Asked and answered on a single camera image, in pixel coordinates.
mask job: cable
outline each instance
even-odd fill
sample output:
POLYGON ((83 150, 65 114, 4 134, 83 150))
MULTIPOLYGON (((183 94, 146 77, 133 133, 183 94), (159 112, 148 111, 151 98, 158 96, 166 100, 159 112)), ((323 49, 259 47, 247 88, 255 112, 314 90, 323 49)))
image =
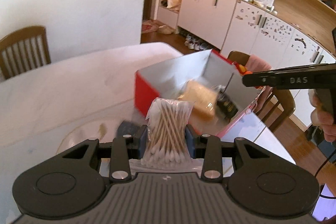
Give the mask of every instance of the cable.
MULTIPOLYGON (((316 172, 316 174, 315 174, 314 177, 317 177, 317 175, 318 175, 318 173, 320 172, 320 170, 323 168, 324 165, 326 165, 326 163, 332 158, 332 156, 335 155, 335 153, 336 153, 336 149, 334 150, 334 152, 332 152, 332 153, 330 154, 330 156, 325 160, 325 162, 322 163, 322 165, 318 168, 318 170, 317 170, 317 172, 316 172)), ((336 197, 333 197, 333 196, 326 196, 326 195, 322 195, 322 194, 320 194, 320 197, 322 197, 322 198, 327 198, 327 199, 336 199, 336 197)))

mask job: shoe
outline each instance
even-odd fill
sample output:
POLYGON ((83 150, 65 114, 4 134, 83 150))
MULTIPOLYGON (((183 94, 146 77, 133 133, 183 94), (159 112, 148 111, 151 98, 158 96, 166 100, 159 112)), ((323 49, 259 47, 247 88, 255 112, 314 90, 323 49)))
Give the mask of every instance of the shoe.
POLYGON ((199 42, 196 42, 196 43, 195 43, 194 49, 195 49, 196 51, 199 51, 199 50, 200 50, 200 43, 199 43, 199 42))
POLYGON ((193 50, 195 48, 195 43, 193 41, 189 41, 188 48, 193 50))
POLYGON ((200 46, 199 46, 199 50, 200 51, 204 51, 205 48, 207 47, 208 45, 206 43, 202 43, 200 46))
POLYGON ((191 40, 191 36, 187 35, 187 37, 185 38, 185 42, 184 45, 186 45, 187 47, 189 46, 189 41, 191 40))

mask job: red box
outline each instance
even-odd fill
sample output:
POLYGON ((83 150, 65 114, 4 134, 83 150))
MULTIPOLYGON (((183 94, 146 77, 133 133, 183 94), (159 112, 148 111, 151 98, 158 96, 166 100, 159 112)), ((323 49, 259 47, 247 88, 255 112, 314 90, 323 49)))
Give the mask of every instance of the red box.
POLYGON ((236 67, 218 52, 195 52, 138 70, 135 73, 134 105, 146 116, 156 97, 176 99, 188 80, 196 80, 208 88, 227 86, 226 94, 239 110, 230 123, 218 116, 205 121, 192 114, 189 119, 199 134, 222 137, 243 115, 252 111, 260 94, 256 88, 245 87, 241 78, 236 67))

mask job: chair backrest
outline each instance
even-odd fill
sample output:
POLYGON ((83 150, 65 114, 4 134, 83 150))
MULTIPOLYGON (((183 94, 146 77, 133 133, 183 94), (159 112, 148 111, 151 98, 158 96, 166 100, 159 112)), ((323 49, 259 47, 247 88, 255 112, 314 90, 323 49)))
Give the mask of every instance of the chair backrest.
POLYGON ((0 40, 0 69, 5 79, 50 64, 44 26, 30 26, 0 40))
POLYGON ((232 62, 236 61, 238 64, 246 66, 246 63, 250 56, 243 52, 232 51, 229 53, 229 56, 227 58, 232 62))
POLYGON ((275 132, 279 128, 279 126, 283 123, 283 121, 293 114, 295 111, 295 102, 294 98, 289 90, 277 90, 273 88, 271 95, 266 99, 263 107, 256 113, 256 115, 260 115, 261 111, 265 108, 267 103, 271 100, 271 98, 275 96, 277 98, 277 103, 270 109, 268 113, 261 119, 262 122, 266 122, 266 120, 271 116, 271 114, 275 111, 275 109, 281 105, 283 108, 283 112, 275 119, 275 121, 268 127, 269 130, 275 132))

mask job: white cabinet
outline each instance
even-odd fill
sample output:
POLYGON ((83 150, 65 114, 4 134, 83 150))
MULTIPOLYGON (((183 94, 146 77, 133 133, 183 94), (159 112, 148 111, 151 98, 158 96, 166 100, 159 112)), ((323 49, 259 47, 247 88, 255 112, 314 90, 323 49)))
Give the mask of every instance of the white cabinet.
POLYGON ((198 13, 199 0, 182 0, 177 24, 191 32, 198 13))
POLYGON ((221 49, 230 25, 236 0, 206 0, 205 10, 199 16, 203 34, 199 37, 221 49))
POLYGON ((235 4, 236 0, 182 0, 177 25, 221 48, 235 4))
POLYGON ((263 10, 238 0, 221 55, 227 57, 231 51, 249 54, 260 30, 258 23, 264 14, 263 10))
MULTIPOLYGON (((293 36, 283 54, 279 68, 312 65, 316 63, 323 49, 299 30, 294 28, 290 28, 290 30, 294 30, 293 36)), ((293 97, 295 97, 298 92, 299 90, 291 90, 293 97)))
MULTIPOLYGON (((299 32, 299 31, 295 31, 294 38, 298 38, 298 36, 296 35, 297 32, 299 32)), ((293 39, 292 39, 291 42, 289 43, 289 46, 288 46, 288 47, 292 47, 292 43, 296 43, 296 42, 300 42, 300 43, 305 42, 306 48, 304 46, 301 46, 300 44, 299 45, 297 43, 294 44, 294 46, 293 46, 294 51, 298 52, 299 54, 295 55, 295 53, 293 53, 293 52, 290 53, 292 55, 292 60, 300 58, 300 62, 302 62, 303 64, 300 63, 299 65, 301 65, 301 64, 302 65, 308 65, 308 64, 314 64, 314 63, 315 64, 332 64, 332 63, 335 63, 335 57, 333 57, 331 54, 329 54, 326 50, 323 50, 320 46, 317 45, 317 43, 315 43, 314 41, 309 39, 307 36, 300 33, 299 34, 299 39, 300 40, 296 40, 296 41, 293 41, 293 39)), ((296 93, 297 94, 294 98, 295 106, 296 106, 296 109, 294 111, 294 115, 305 126, 308 127, 311 124, 310 114, 314 110, 314 107, 309 102, 308 90, 300 90, 300 91, 297 90, 296 93)))
POLYGON ((310 104, 308 90, 300 90, 294 98, 295 111, 294 115, 306 126, 310 126, 310 114, 314 107, 310 104))
POLYGON ((250 55, 260 57, 276 69, 284 56, 294 28, 268 13, 261 24, 250 55))
POLYGON ((335 63, 335 57, 328 53, 326 50, 321 52, 320 57, 317 60, 317 64, 333 64, 335 63))

